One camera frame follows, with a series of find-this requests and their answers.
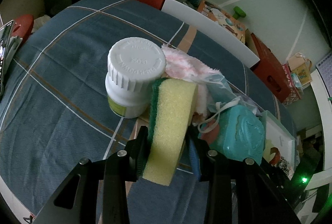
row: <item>bed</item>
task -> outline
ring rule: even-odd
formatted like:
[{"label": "bed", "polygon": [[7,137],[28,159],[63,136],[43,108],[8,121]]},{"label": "bed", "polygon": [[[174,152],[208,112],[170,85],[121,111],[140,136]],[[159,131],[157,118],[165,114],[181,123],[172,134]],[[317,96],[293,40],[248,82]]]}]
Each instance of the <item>bed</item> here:
[{"label": "bed", "polygon": [[[29,211],[37,215],[82,157],[97,161],[123,149],[140,124],[108,106],[112,45],[142,37],[177,47],[189,30],[134,0],[81,0],[29,37],[9,67],[0,102],[0,176]],[[227,50],[197,31],[186,52],[219,69],[235,93],[248,95],[296,137],[284,105]],[[203,223],[207,192],[208,183],[196,181],[184,152],[169,187],[144,179],[132,184],[131,223]]]}]

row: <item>fluffy cloth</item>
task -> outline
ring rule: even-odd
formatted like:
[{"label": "fluffy cloth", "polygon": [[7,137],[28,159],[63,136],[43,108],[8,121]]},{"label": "fluffy cloth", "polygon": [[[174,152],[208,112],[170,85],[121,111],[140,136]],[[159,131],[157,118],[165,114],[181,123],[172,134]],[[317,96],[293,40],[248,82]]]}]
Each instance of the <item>fluffy cloth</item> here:
[{"label": "fluffy cloth", "polygon": [[203,82],[204,78],[219,74],[219,70],[213,70],[200,60],[185,52],[169,48],[166,44],[162,46],[162,51],[166,57],[166,73],[177,79],[198,83],[198,96],[195,107],[194,123],[203,121],[207,115],[208,89]]}]

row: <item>green dumbbell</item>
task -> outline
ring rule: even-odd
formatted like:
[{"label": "green dumbbell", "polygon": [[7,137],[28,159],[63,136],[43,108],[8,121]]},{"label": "green dumbbell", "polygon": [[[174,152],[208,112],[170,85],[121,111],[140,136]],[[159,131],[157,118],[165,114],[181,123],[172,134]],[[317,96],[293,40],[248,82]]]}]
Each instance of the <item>green dumbbell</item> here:
[{"label": "green dumbbell", "polygon": [[240,17],[244,18],[247,16],[247,14],[238,6],[234,7],[233,10],[235,11],[233,18],[238,19]]}]

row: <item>white bottle cap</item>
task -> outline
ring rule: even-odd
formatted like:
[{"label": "white bottle cap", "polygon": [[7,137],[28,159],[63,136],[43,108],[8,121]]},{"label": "white bottle cap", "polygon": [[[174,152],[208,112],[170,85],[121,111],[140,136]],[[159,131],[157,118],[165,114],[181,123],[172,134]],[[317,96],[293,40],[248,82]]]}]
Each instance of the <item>white bottle cap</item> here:
[{"label": "white bottle cap", "polygon": [[143,92],[161,77],[166,58],[157,44],[143,38],[126,38],[115,43],[107,58],[108,75],[120,88]]}]

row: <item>yellow sponge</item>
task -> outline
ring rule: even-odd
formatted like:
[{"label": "yellow sponge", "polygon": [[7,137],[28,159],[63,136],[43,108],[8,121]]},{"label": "yellow sponge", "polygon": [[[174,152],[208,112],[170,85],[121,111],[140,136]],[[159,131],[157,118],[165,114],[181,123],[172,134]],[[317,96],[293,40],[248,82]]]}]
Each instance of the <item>yellow sponge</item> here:
[{"label": "yellow sponge", "polygon": [[[159,80],[156,84],[150,113],[150,127],[153,127],[149,129],[151,151],[143,178],[168,186],[179,162],[185,133],[194,112],[197,84],[171,78]],[[157,96],[157,101],[153,101],[154,96]]]}]

